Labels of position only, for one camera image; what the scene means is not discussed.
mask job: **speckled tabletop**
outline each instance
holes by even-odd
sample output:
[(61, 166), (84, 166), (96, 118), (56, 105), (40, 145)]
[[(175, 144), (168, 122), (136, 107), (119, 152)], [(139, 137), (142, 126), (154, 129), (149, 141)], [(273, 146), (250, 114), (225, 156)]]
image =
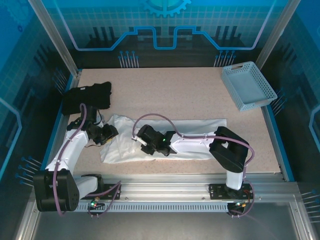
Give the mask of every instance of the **speckled tabletop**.
[[(172, 120), (227, 119), (227, 127), (255, 150), (250, 173), (278, 173), (280, 169), (260, 108), (239, 112), (221, 80), (221, 68), (84, 69), (79, 87), (112, 83), (111, 107), (101, 110), (137, 119), (159, 113)], [(69, 121), (79, 115), (74, 114)], [(74, 174), (219, 174), (226, 171), (216, 160), (153, 160), (102, 163), (102, 147), (83, 149)]]

